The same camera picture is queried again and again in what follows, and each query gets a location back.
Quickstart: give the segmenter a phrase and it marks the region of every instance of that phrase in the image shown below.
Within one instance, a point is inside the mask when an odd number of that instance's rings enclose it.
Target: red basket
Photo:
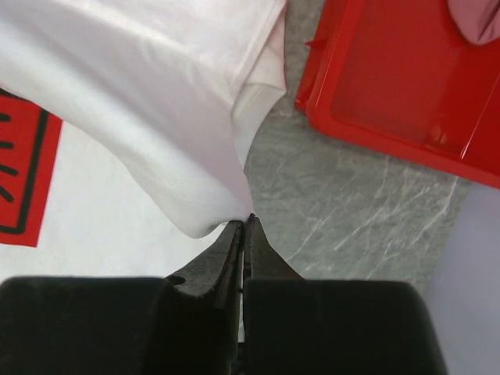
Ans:
[[[295,104],[318,131],[500,188],[500,41],[445,0],[327,0]]]

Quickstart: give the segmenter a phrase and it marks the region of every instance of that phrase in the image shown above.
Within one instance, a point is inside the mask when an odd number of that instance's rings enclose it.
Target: pink cloth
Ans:
[[[500,37],[500,0],[448,0],[463,36],[475,45]]]

